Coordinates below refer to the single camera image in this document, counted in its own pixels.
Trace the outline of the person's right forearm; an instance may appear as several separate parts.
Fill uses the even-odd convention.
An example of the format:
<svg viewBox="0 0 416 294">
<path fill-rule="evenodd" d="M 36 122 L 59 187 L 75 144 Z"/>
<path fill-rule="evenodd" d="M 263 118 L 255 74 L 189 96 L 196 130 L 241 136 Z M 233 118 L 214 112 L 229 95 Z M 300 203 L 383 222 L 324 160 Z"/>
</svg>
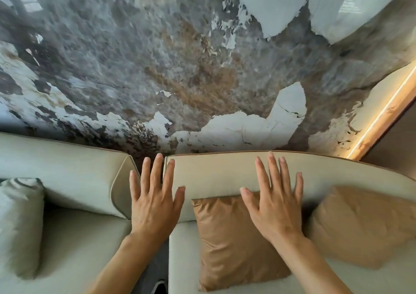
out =
<svg viewBox="0 0 416 294">
<path fill-rule="evenodd" d="M 306 294 L 353 294 L 303 234 L 272 234 L 268 240 Z"/>
</svg>

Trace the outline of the person's left forearm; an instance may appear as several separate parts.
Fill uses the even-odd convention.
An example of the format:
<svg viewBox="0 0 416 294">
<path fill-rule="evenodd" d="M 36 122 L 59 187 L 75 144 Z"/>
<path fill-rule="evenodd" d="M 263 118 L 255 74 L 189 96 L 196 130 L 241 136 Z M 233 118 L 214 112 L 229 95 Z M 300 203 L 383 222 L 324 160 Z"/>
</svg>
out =
<svg viewBox="0 0 416 294">
<path fill-rule="evenodd" d="M 131 294 L 168 235 L 135 232 L 125 237 L 86 294 Z"/>
</svg>

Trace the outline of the tan cushion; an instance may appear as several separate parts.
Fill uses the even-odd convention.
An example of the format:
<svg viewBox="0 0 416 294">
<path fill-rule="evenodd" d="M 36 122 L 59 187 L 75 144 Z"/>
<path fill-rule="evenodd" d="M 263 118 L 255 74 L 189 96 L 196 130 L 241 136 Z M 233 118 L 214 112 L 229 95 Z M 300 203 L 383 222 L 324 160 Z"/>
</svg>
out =
<svg viewBox="0 0 416 294">
<path fill-rule="evenodd" d="M 283 279 L 291 271 L 252 222 L 241 196 L 193 199 L 200 246 L 199 290 Z"/>
<path fill-rule="evenodd" d="M 372 270 L 416 238 L 416 202 L 351 186 L 333 186 L 305 228 L 325 256 Z"/>
</svg>

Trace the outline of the person's left hand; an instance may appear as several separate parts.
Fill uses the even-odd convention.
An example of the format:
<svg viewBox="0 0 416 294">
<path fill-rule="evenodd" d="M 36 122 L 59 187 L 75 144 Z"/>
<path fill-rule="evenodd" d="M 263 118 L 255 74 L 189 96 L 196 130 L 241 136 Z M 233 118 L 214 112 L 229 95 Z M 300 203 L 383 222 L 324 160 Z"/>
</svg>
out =
<svg viewBox="0 0 416 294">
<path fill-rule="evenodd" d="M 175 161 L 168 162 L 160 191 L 150 193 L 151 160 L 143 160 L 140 180 L 141 194 L 137 202 L 132 203 L 132 233 L 169 235 L 178 221 L 173 215 L 173 178 Z"/>
</svg>

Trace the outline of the cream sofa section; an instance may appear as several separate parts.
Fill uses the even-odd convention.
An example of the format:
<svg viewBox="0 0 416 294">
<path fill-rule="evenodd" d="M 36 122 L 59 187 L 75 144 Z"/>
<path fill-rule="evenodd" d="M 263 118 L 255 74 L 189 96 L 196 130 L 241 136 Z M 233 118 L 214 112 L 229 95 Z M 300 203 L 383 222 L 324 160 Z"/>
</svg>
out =
<svg viewBox="0 0 416 294">
<path fill-rule="evenodd" d="M 39 179 L 47 208 L 34 278 L 0 277 L 0 294 L 85 294 L 131 231 L 132 170 L 121 151 L 0 132 L 0 180 Z"/>
<path fill-rule="evenodd" d="M 416 181 L 385 168 L 312 153 L 274 154 L 276 158 L 285 157 L 292 183 L 296 172 L 302 173 L 306 206 L 317 204 L 335 185 L 351 185 L 416 201 Z M 165 167 L 175 160 L 174 191 L 180 186 L 186 188 L 179 223 L 169 238 L 169 294 L 304 294 L 294 276 L 208 293 L 198 290 L 200 237 L 192 200 L 239 195 L 241 187 L 258 191 L 255 159 L 260 157 L 266 165 L 267 156 L 267 151 L 243 151 L 173 155 L 165 159 Z M 354 294 L 416 294 L 416 240 L 399 248 L 379 270 L 327 261 Z"/>
</svg>

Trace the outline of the grey-green cushion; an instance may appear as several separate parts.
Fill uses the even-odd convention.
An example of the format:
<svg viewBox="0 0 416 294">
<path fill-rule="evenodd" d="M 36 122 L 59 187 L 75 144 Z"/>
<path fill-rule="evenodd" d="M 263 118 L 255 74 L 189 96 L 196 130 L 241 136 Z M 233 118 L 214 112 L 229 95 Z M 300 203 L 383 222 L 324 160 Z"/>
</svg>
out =
<svg viewBox="0 0 416 294">
<path fill-rule="evenodd" d="M 33 279 L 40 261 L 44 198 L 38 178 L 0 182 L 0 277 Z"/>
</svg>

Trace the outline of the person's right hand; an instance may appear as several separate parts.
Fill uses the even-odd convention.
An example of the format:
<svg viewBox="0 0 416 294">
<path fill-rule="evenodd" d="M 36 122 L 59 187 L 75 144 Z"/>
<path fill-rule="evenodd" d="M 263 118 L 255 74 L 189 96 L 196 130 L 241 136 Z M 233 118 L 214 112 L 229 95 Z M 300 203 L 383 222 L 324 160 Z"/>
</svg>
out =
<svg viewBox="0 0 416 294">
<path fill-rule="evenodd" d="M 260 214 L 257 219 L 252 219 L 252 222 L 267 240 L 272 234 L 302 234 L 302 203 L 297 203 L 293 197 L 294 189 L 291 187 L 287 161 L 284 157 L 279 157 L 276 161 L 282 181 L 282 192 L 274 192 L 271 189 L 269 171 L 266 172 L 259 157 L 255 160 L 260 189 Z"/>
</svg>

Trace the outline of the warm LED light strip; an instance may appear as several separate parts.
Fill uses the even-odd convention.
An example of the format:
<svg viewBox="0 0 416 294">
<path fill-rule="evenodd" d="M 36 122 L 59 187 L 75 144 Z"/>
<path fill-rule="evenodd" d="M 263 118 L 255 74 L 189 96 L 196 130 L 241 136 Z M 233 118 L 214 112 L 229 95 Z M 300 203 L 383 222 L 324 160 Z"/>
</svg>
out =
<svg viewBox="0 0 416 294">
<path fill-rule="evenodd" d="M 394 71 L 371 90 L 351 121 L 358 130 L 343 158 L 361 160 L 416 98 L 416 60 Z"/>
</svg>

